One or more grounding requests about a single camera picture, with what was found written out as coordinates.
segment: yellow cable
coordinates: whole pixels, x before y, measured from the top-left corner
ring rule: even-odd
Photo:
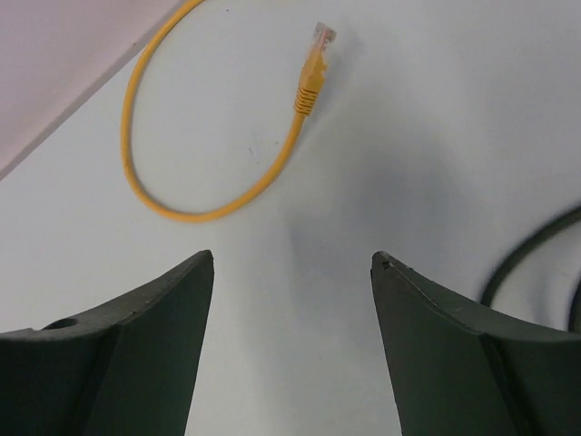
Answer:
[[[123,160],[123,170],[127,182],[133,188],[137,197],[150,209],[158,214],[175,220],[186,223],[204,223],[225,215],[236,212],[257,196],[259,196],[272,182],[281,174],[285,164],[291,156],[294,145],[299,138],[300,130],[305,121],[306,116],[310,114],[315,103],[316,97],[319,94],[325,80],[325,70],[327,64],[324,60],[324,51],[328,43],[331,43],[335,37],[335,33],[324,25],[317,26],[317,39],[311,49],[309,59],[303,67],[300,76],[299,91],[297,92],[297,99],[295,101],[295,116],[290,126],[290,131],[287,139],[282,146],[281,152],[272,164],[271,168],[261,177],[261,179],[253,185],[246,193],[241,195],[236,200],[225,204],[224,206],[213,211],[204,213],[187,213],[173,210],[163,203],[152,198],[152,196],[145,190],[135,171],[133,163],[132,147],[131,147],[131,131],[133,121],[133,107],[135,103],[135,96],[139,83],[142,79],[143,72],[152,59],[153,53],[167,36],[170,31],[184,18],[194,7],[200,5],[204,0],[189,0],[185,2],[165,23],[162,28],[153,36],[150,43],[143,49],[133,73],[127,85],[125,99],[123,101],[123,113],[121,118],[121,154]]]

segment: white wall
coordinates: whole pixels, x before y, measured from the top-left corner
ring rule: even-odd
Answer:
[[[178,3],[2,2],[0,178],[136,53],[148,31]]]

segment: white table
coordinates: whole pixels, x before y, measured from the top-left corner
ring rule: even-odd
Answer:
[[[581,4],[208,0],[137,100],[147,187],[189,210],[279,151],[310,34],[330,80],[282,177],[235,215],[166,221],[133,196],[119,115],[134,62],[0,183],[0,331],[81,312],[212,249],[216,283],[188,434],[397,435],[372,300],[385,250],[476,297],[513,244],[581,197]],[[498,307],[563,328],[580,231]]]

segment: black cable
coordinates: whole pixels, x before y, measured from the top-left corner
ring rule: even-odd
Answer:
[[[509,253],[492,273],[484,287],[484,291],[480,297],[480,303],[488,307],[492,306],[492,302],[497,296],[502,282],[505,281],[505,279],[522,261],[525,260],[527,256],[557,234],[580,221],[581,204],[535,230],[511,253]],[[570,332],[581,333],[581,281],[576,288],[573,301],[571,302],[568,328]]]

